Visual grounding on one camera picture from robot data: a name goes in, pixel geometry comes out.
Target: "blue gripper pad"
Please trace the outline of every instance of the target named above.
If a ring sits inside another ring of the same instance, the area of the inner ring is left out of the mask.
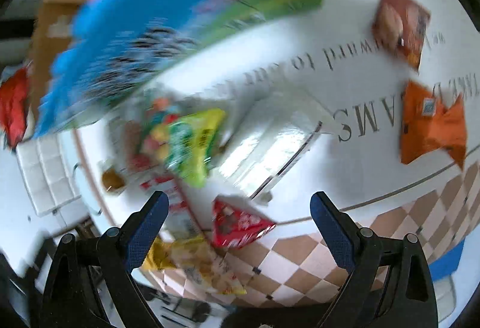
[[[311,217],[322,234],[337,266],[345,268],[348,273],[351,273],[355,269],[354,245],[319,194],[323,194],[327,198],[324,193],[316,193],[311,196]]]
[[[160,232],[160,228],[169,213],[169,199],[165,193],[160,191],[159,193],[150,211],[145,215],[143,221],[126,244],[124,265],[125,270],[129,273],[143,264],[155,237]]]

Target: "table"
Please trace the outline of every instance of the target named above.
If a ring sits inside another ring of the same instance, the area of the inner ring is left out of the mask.
[[[377,234],[418,234],[429,262],[461,241],[480,219],[479,34],[457,0],[418,0],[431,10],[419,75],[376,47],[370,24],[378,0],[325,0],[323,7],[248,30],[215,45],[158,81],[186,94],[259,98],[268,92],[269,68],[283,65],[343,125],[339,137],[321,137],[272,190],[273,201],[256,207],[277,228],[225,260],[247,294],[205,294],[179,270],[144,273],[150,284],[174,295],[256,307],[308,305],[336,296],[347,274],[338,268],[310,218],[309,200],[326,191],[332,201]],[[212,75],[205,75],[205,65]],[[182,82],[182,73],[195,80]],[[408,78],[435,91],[463,92],[469,140],[463,172],[443,151],[408,166],[399,162],[401,92]],[[72,133],[83,164],[77,181],[99,230],[121,225],[147,200],[135,183],[119,197],[103,193],[98,162],[114,156],[106,116]],[[226,187],[186,188],[200,225],[210,229],[211,202]],[[386,270],[379,270],[375,287]]]

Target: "green and yellow package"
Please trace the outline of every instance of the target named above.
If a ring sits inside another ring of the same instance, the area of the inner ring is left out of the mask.
[[[164,159],[165,167],[190,186],[203,187],[225,115],[223,110],[212,108],[181,117],[169,124],[169,154]]]

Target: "brown and white checkered tablecloth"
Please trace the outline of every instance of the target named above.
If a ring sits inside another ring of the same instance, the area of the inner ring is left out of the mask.
[[[480,220],[478,163],[455,176],[441,191],[383,213],[359,226],[377,235],[402,239],[415,233],[426,258],[433,262],[456,246]],[[227,305],[281,307],[328,302],[347,278],[337,267],[320,233],[285,239],[260,239],[240,250],[221,252],[247,290],[246,295],[206,294],[181,270],[150,273],[160,289],[173,295]],[[380,288],[386,268],[378,270]]]

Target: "qr code label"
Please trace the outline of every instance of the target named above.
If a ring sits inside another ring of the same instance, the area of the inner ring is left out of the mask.
[[[435,115],[435,99],[425,98],[423,100],[422,115],[433,116]]]

